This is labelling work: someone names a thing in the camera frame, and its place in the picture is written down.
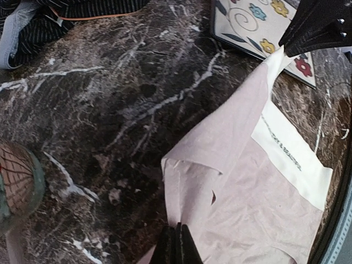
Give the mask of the pink and white underwear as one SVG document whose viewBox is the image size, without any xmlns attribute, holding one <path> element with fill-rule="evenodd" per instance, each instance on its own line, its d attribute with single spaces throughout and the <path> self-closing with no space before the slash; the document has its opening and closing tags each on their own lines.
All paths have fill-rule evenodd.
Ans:
<svg viewBox="0 0 352 264">
<path fill-rule="evenodd" d="M 332 169 L 271 101 L 279 48 L 161 160 L 168 228 L 191 263 L 307 263 Z"/>
</svg>

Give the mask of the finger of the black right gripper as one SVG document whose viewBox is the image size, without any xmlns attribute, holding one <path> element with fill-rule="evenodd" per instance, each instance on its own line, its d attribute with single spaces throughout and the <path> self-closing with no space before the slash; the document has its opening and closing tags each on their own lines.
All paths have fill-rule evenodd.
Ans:
<svg viewBox="0 0 352 264">
<path fill-rule="evenodd" d="M 289 34 L 284 44 L 288 57 L 295 57 L 306 52 L 325 48 L 351 46 L 351 21 L 341 23 L 335 20 L 320 28 L 301 26 Z"/>
<path fill-rule="evenodd" d="M 314 38 L 329 47 L 351 46 L 351 1 L 300 1 L 279 44 L 302 40 L 306 45 Z"/>
</svg>

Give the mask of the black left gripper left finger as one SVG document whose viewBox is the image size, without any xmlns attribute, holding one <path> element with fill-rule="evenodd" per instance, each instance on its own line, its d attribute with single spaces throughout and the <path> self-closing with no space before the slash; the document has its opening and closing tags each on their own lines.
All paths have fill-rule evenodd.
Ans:
<svg viewBox="0 0 352 264">
<path fill-rule="evenodd" d="M 176 232 L 175 228 L 164 226 L 152 254 L 152 264 L 176 263 Z"/>
</svg>

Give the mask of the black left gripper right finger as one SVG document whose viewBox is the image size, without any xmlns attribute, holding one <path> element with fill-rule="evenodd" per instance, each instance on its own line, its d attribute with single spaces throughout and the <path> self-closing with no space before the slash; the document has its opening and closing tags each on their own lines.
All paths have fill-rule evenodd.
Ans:
<svg viewBox="0 0 352 264">
<path fill-rule="evenodd" d="M 203 264 L 188 226 L 182 223 L 178 223 L 175 230 L 175 262 Z"/>
</svg>

